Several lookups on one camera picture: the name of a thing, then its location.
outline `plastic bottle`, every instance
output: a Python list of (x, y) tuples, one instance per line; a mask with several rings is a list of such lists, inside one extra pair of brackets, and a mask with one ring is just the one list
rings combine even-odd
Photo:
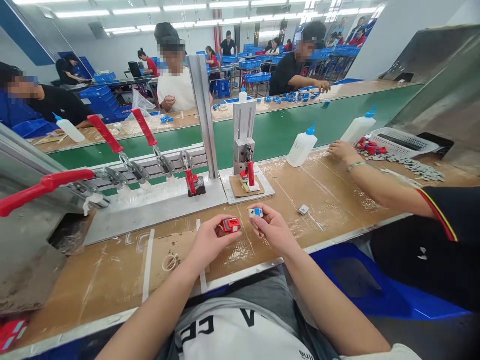
[(240, 96), (238, 97), (239, 101), (238, 103), (246, 103), (247, 102), (247, 92), (245, 91), (245, 86), (242, 86)]
[(56, 124), (62, 129), (76, 143), (81, 143), (85, 140), (85, 136), (68, 120), (61, 118), (56, 113), (52, 112), (55, 116)]
[(340, 140), (349, 143), (353, 147), (357, 145), (362, 137), (368, 135), (372, 126), (377, 122), (374, 119), (375, 109), (376, 107), (374, 107), (372, 111), (368, 112), (365, 116), (357, 117), (355, 120), (353, 120)]
[(318, 139), (314, 135), (316, 123), (317, 122), (306, 132), (298, 134), (291, 147), (290, 153), (286, 157), (286, 161), (294, 168), (298, 168), (307, 160), (307, 157), (317, 143)]

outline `person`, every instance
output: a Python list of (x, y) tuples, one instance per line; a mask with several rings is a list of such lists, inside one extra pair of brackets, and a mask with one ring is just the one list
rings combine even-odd
[(480, 187), (417, 190), (367, 165), (346, 142), (334, 142), (328, 152), (377, 204), (413, 214), (372, 233), (371, 255), (382, 272), (468, 311), (480, 311)]
[(235, 289), (233, 284), (232, 293), (184, 311), (200, 273), (242, 235), (225, 234), (220, 224), (232, 216), (217, 215), (201, 224), (186, 259), (116, 332), (97, 360), (420, 359), (402, 344), (389, 345), (300, 247), (279, 212), (261, 203), (252, 208), (263, 210), (263, 218), (250, 220), (258, 241), (268, 241), (283, 258), (318, 330), (299, 313), (279, 271), (247, 279), (246, 287)]
[(138, 50), (138, 58), (146, 62), (146, 65), (148, 66), (148, 70), (144, 70), (143, 75), (152, 75), (152, 76), (159, 75), (157, 64), (155, 64), (155, 61), (153, 61), (150, 57), (147, 56), (143, 47), (141, 47), (140, 50)]
[(220, 49), (222, 49), (222, 56), (232, 56), (233, 54), (237, 56), (239, 53), (239, 48), (234, 40), (232, 40), (232, 32), (228, 30), (226, 32), (226, 39), (220, 44)]
[(72, 89), (80, 83), (89, 83), (90, 80), (74, 75), (74, 67), (79, 63), (75, 54), (69, 53), (65, 58), (59, 59), (56, 64), (56, 71), (64, 88)]
[(17, 67), (0, 63), (0, 88), (14, 99), (21, 99), (50, 122), (56, 123), (54, 113), (69, 120), (77, 129), (90, 128), (87, 120), (94, 113), (74, 94), (59, 87), (37, 84), (23, 76)]
[(347, 20), (348, 20), (347, 17), (342, 17), (340, 23), (337, 26), (335, 26), (332, 33), (337, 33), (337, 34), (345, 33), (345, 24), (347, 23)]
[(348, 35), (348, 37), (346, 38), (346, 42), (349, 43), (350, 41), (355, 39), (357, 37), (357, 32), (360, 29), (365, 29), (365, 27), (366, 27), (365, 26), (365, 16), (362, 16), (361, 18), (358, 19), (358, 22), (357, 22), (356, 26), (350, 32), (350, 35)]
[(160, 107), (166, 112), (196, 109), (190, 70), (184, 65), (185, 42), (180, 40), (179, 33), (169, 22), (158, 23), (154, 36), (160, 47), (162, 61), (168, 66), (168, 71), (163, 71), (158, 80)]
[(350, 41), (348, 45), (361, 48), (364, 45), (365, 40), (367, 40), (367, 37), (365, 36), (365, 29), (362, 28), (358, 30), (358, 32), (356, 33), (356, 37), (352, 41)]
[(289, 52), (292, 52), (294, 50), (294, 44), (292, 43), (292, 39), (288, 39), (286, 41), (286, 45), (283, 48), (283, 50), (284, 50), (285, 53), (289, 53)]
[(274, 38), (271, 43), (271, 49), (268, 50), (265, 55), (266, 56), (278, 56), (280, 55), (280, 39), (278, 37)]
[[(217, 54), (215, 54), (215, 50), (212, 49), (211, 46), (207, 46), (205, 49), (207, 55), (207, 64), (210, 64), (211, 68), (218, 68), (220, 66), (219, 61), (217, 60)], [(210, 74), (208, 77), (208, 81), (210, 81), (210, 94), (214, 93), (214, 86), (215, 81), (220, 79), (219, 73)]]
[(300, 88), (314, 86), (319, 91), (328, 92), (331, 87), (328, 81), (320, 81), (301, 76), (302, 68), (315, 50), (325, 47), (323, 38), (326, 28), (320, 21), (305, 23), (298, 29), (300, 39), (294, 52), (285, 55), (271, 76), (270, 96), (297, 91)]

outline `black shirt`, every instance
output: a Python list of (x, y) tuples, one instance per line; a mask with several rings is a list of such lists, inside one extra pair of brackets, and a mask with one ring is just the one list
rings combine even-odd
[(223, 49), (223, 56), (232, 56), (235, 54), (235, 41), (233, 41), (232, 39), (230, 40), (230, 44), (227, 42), (227, 39), (223, 40), (223, 42), (221, 43), (220, 47)]
[(419, 190), (438, 220), (410, 216), (372, 233), (388, 277), (468, 311), (480, 311), (480, 187)]
[(87, 116), (94, 114), (87, 105), (71, 92), (48, 85), (42, 85), (42, 87), (45, 92), (45, 99), (31, 99), (28, 106), (41, 114), (46, 121), (56, 123), (57, 120), (53, 115), (55, 113), (77, 126), (86, 121)]
[(302, 68), (303, 65), (297, 63), (294, 52), (285, 55), (271, 76), (270, 96), (295, 91), (295, 88), (289, 85), (289, 81), (292, 80), (295, 75), (300, 75)]
[(70, 61), (65, 59), (60, 59), (56, 62), (55, 67), (56, 67), (56, 72), (58, 73), (58, 76), (60, 76), (60, 81), (62, 84), (65, 84), (65, 85), (79, 84), (77, 80), (72, 79), (66, 74), (66, 72), (68, 72), (73, 75), (73, 72), (74, 72), (74, 67), (72, 66)]

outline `white plastic component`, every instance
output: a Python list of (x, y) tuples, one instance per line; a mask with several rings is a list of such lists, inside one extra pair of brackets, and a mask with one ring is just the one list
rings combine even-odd
[(308, 135), (306, 132), (298, 134), (286, 161), (294, 168), (301, 166), (307, 160), (317, 140), (315, 135)]
[(58, 127), (62, 129), (76, 143), (85, 140), (85, 136), (68, 120), (61, 119), (56, 122)]
[(310, 210), (310, 208), (307, 206), (307, 205), (302, 205), (299, 209), (298, 209), (298, 212), (302, 215), (305, 215), (306, 213), (308, 213)]
[(377, 121), (373, 117), (357, 117), (350, 124), (340, 140), (347, 142), (354, 147), (361, 138), (369, 134), (370, 129), (376, 122)]
[[(400, 144), (397, 144), (391, 140), (387, 140), (379, 135), (383, 134), (396, 140), (400, 140), (404, 143), (419, 147), (418, 151), (411, 150)], [(381, 129), (372, 131), (370, 141), (377, 143), (379, 147), (386, 147), (390, 154), (400, 156), (402, 158), (413, 158), (418, 155), (431, 153), (437, 150), (440, 146), (436, 143), (422, 139), (420, 137), (410, 135), (409, 133), (394, 129), (392, 127), (383, 127)]]

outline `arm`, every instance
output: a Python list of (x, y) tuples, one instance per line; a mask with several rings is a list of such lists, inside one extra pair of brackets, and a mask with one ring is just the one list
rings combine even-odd
[(231, 215), (204, 222), (185, 261), (131, 316), (103, 348), (97, 359), (150, 360), (164, 345), (184, 310), (200, 273), (242, 233), (225, 235), (219, 228)]
[[(357, 151), (344, 141), (331, 144), (328, 152), (341, 159), (345, 166), (364, 161)], [(384, 208), (437, 219), (430, 205), (416, 189), (402, 186), (372, 166), (355, 166), (351, 169), (350, 175), (369, 198)]]
[(280, 213), (263, 204), (264, 218), (250, 219), (257, 235), (264, 234), (283, 257), (318, 329), (343, 356), (385, 353), (390, 345), (367, 317), (341, 292), (300, 247)]

